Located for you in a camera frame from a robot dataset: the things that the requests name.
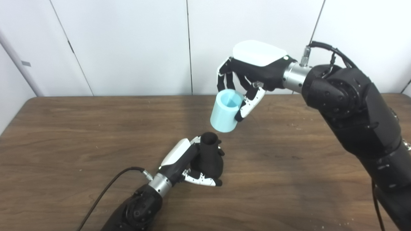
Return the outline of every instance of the black finger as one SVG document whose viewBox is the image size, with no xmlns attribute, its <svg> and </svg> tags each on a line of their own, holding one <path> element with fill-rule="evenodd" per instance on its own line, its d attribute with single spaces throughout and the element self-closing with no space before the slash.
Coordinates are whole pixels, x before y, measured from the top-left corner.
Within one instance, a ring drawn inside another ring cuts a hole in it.
<svg viewBox="0 0 411 231">
<path fill-rule="evenodd" d="M 227 79 L 227 88 L 235 90 L 236 87 L 234 86 L 234 82 L 233 82 L 233 73 L 232 72 L 227 73 L 226 79 Z"/>
<path fill-rule="evenodd" d="M 219 92 L 226 89 L 226 87 L 224 86 L 224 77 L 225 75 L 217 77 L 217 89 Z"/>
</svg>

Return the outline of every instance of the robot finger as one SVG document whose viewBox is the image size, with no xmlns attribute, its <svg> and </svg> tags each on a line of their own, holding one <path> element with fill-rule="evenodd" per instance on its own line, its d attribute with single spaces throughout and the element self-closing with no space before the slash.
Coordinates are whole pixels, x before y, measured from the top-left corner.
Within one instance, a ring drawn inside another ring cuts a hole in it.
<svg viewBox="0 0 411 231">
<path fill-rule="evenodd" d="M 234 82 L 233 82 L 233 72 L 227 72 L 226 80 L 227 80 L 227 88 L 235 90 L 236 87 L 234 86 Z"/>
<path fill-rule="evenodd" d="M 250 88 L 244 96 L 244 100 L 241 103 L 240 110 L 235 115 L 234 119 L 241 122 L 255 106 L 261 101 L 261 99 L 266 94 L 266 90 L 261 87 Z"/>
</svg>

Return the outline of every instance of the robotic arm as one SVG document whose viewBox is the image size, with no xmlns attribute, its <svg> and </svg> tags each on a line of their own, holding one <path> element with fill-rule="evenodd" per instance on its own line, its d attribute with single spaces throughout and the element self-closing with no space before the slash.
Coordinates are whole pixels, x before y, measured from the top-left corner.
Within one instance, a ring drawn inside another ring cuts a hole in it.
<svg viewBox="0 0 411 231">
<path fill-rule="evenodd" d="M 330 64 L 308 67 L 312 47 L 332 52 Z M 334 65 L 335 55 L 346 67 Z M 217 69 L 218 91 L 235 89 L 233 72 L 247 91 L 235 119 L 242 121 L 276 88 L 301 93 L 317 109 L 345 150 L 354 154 L 369 173 L 374 195 L 401 231 L 411 230 L 410 146 L 401 137 L 396 114 L 371 80 L 337 48 L 312 42 L 302 63 L 286 51 L 257 41 L 244 41 Z"/>
<path fill-rule="evenodd" d="M 224 152 L 221 141 L 212 132 L 196 136 L 191 142 L 180 140 L 161 163 L 154 178 L 138 188 L 110 216 L 101 231 L 144 231 L 161 209 L 163 198 L 178 182 L 221 186 Z"/>
</svg>

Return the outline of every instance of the wood grain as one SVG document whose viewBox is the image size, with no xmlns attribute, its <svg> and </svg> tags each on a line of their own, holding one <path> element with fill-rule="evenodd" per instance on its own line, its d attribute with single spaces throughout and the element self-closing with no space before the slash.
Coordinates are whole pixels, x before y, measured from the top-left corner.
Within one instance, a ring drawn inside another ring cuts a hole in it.
<svg viewBox="0 0 411 231">
<path fill-rule="evenodd" d="M 116 173 L 154 173 L 180 139 L 214 131 L 214 98 L 29 100 L 0 137 L 0 230 L 75 230 Z M 411 141 L 411 99 L 384 98 Z M 300 95 L 267 95 L 233 132 L 218 135 L 223 186 L 176 185 L 153 230 L 379 230 L 369 176 Z M 100 230 L 145 182 L 139 173 L 121 177 L 84 230 Z"/>
</svg>

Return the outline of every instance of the blue plastic cup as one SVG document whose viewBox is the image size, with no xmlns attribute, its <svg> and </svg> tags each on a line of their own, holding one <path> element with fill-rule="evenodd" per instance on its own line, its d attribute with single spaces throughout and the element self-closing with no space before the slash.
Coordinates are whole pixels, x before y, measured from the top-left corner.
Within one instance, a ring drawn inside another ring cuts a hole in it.
<svg viewBox="0 0 411 231">
<path fill-rule="evenodd" d="M 214 108 L 212 109 L 210 122 L 214 129 L 219 132 L 231 132 L 237 125 L 234 119 L 244 96 L 232 89 L 220 91 L 215 98 Z"/>
</svg>

